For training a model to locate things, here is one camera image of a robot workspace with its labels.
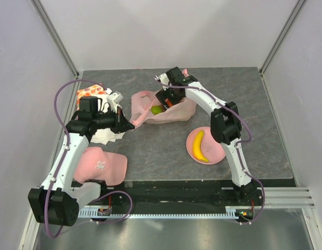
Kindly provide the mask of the pink plastic bag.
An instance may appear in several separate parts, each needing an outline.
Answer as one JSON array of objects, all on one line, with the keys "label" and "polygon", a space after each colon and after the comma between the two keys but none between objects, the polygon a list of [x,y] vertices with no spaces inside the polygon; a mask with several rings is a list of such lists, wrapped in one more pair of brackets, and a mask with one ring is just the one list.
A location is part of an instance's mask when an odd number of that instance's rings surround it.
[{"label": "pink plastic bag", "polygon": [[196,103],[188,98],[184,98],[175,106],[154,114],[153,107],[161,107],[161,102],[156,98],[156,93],[152,91],[140,91],[131,96],[131,119],[130,122],[137,129],[143,123],[162,124],[176,121],[188,121],[196,111]]}]

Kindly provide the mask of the yellow fake banana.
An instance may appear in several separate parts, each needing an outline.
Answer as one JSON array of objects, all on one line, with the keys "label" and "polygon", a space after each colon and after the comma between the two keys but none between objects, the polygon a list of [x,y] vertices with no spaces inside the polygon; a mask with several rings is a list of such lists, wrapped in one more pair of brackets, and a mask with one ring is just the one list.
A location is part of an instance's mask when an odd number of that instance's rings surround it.
[{"label": "yellow fake banana", "polygon": [[203,155],[201,151],[201,144],[202,144],[204,135],[205,135],[205,132],[203,130],[200,130],[197,133],[192,144],[192,153],[195,159],[208,163],[209,160]]}]

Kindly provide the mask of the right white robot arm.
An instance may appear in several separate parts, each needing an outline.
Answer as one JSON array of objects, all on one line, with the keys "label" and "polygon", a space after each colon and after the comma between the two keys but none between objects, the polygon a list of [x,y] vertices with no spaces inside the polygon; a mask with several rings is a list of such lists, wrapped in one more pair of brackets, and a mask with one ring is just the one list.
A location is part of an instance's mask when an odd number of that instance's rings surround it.
[{"label": "right white robot arm", "polygon": [[254,182],[263,185],[253,177],[247,167],[242,144],[252,140],[248,125],[239,116],[234,102],[217,98],[201,85],[197,78],[174,67],[154,79],[162,86],[156,97],[165,109],[180,103],[185,97],[194,101],[210,115],[210,133],[226,153],[233,182],[233,199],[239,205],[255,200],[256,205],[265,205],[265,190],[259,191]]}]

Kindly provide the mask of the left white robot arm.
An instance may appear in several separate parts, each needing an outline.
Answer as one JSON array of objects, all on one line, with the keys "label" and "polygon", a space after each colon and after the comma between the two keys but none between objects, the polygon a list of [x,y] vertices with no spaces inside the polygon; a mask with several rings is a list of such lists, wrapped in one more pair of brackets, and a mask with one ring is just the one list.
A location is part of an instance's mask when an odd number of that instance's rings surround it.
[{"label": "left white robot arm", "polygon": [[103,205],[108,201],[108,191],[97,182],[71,190],[78,162],[98,129],[117,134],[134,129],[123,114],[122,95],[114,92],[106,99],[107,111],[103,112],[99,109],[102,101],[96,96],[80,98],[79,109],[65,126],[64,141],[50,173],[40,187],[29,191],[28,201],[38,223],[70,227],[87,204]]}]

